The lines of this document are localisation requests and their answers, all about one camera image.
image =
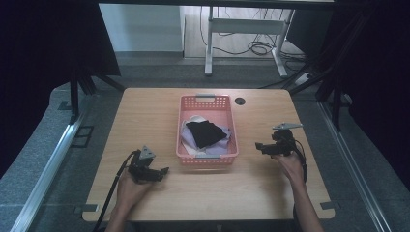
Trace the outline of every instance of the table leg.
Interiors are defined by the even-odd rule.
[[[274,56],[275,63],[277,64],[278,71],[279,71],[279,74],[280,74],[281,78],[286,78],[288,76],[287,72],[286,72],[286,69],[284,68],[284,65],[283,65],[283,63],[280,59],[280,52],[281,52],[281,49],[283,47],[284,39],[286,38],[287,30],[289,30],[290,20],[292,19],[292,15],[293,15],[294,12],[295,12],[295,10],[291,10],[290,13],[289,13],[289,16],[284,21],[282,31],[279,35],[278,45],[277,45],[276,48],[274,48],[272,50],[272,55]]]
[[[208,16],[208,45],[205,54],[205,75],[212,75],[212,19],[213,7],[210,7]]]

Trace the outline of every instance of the aluminum rail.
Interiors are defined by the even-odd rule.
[[[85,96],[82,100],[80,106],[80,114],[76,122],[72,125],[67,125],[63,135],[61,136],[57,146],[55,147],[53,153],[51,154],[50,159],[48,160],[47,165],[45,166],[42,175],[34,186],[33,190],[30,193],[26,203],[24,204],[23,209],[21,210],[19,216],[15,221],[15,225],[12,227],[11,231],[21,232],[28,231],[31,223],[33,222],[34,217],[36,216],[37,211],[39,210],[44,196],[50,187],[55,174],[60,167],[64,157],[69,150],[73,139],[75,137],[78,128],[80,127],[83,119],[89,111],[91,106],[92,97]]]
[[[332,123],[331,120],[331,112],[327,105],[324,102],[318,102],[319,109],[322,112],[322,116],[326,121],[328,128],[332,133],[332,137],[335,140],[338,149],[340,150],[341,156],[344,159],[346,164],[347,170],[349,171],[350,175],[352,176],[353,182],[356,185],[356,188],[361,195],[365,206],[368,210],[368,213],[373,220],[373,223],[379,232],[387,232],[392,231],[389,223],[387,222],[382,209],[377,202],[377,199],[374,197],[373,193],[371,192],[370,188],[367,185],[365,177],[362,175],[358,164],[355,162],[355,159],[352,156],[352,153],[349,150],[342,134],[337,131],[336,127]]]

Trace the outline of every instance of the basket handle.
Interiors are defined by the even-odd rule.
[[[197,102],[214,102],[217,97],[215,94],[196,94],[195,100]]]
[[[196,159],[219,159],[220,155],[196,155]]]
[[[215,98],[215,94],[201,94],[197,93],[195,95],[197,98]]]

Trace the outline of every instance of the wooden table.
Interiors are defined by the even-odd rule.
[[[238,139],[239,155],[232,165],[216,169],[195,169],[180,164],[176,140],[180,98],[212,93],[229,95]],[[243,105],[236,98],[245,99]],[[102,154],[87,204],[98,204],[96,212],[83,218],[96,221],[118,168],[127,155],[148,146],[156,158],[153,169],[169,166],[169,173],[156,183],[130,214],[130,220],[241,220],[293,218],[292,190],[277,162],[261,155],[255,142],[274,143],[272,126],[300,123],[293,102],[285,90],[254,89],[127,89],[124,93]],[[330,198],[304,130],[293,129],[306,152],[307,190],[320,218],[332,218],[333,209],[320,203]],[[111,199],[104,220],[115,204]]]

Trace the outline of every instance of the human hand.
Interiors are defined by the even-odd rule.
[[[152,186],[152,182],[136,183],[128,168],[125,168],[121,174],[117,188],[116,206],[124,211],[128,211],[138,203]]]
[[[292,186],[303,186],[305,184],[304,170],[302,168],[298,154],[295,151],[292,151],[287,157],[280,155],[273,155],[271,157],[277,160],[280,169],[289,179]]]
[[[123,232],[127,215],[132,206],[138,203],[152,186],[152,182],[136,183],[125,168],[117,187],[117,203],[111,212],[111,217],[105,232]]]

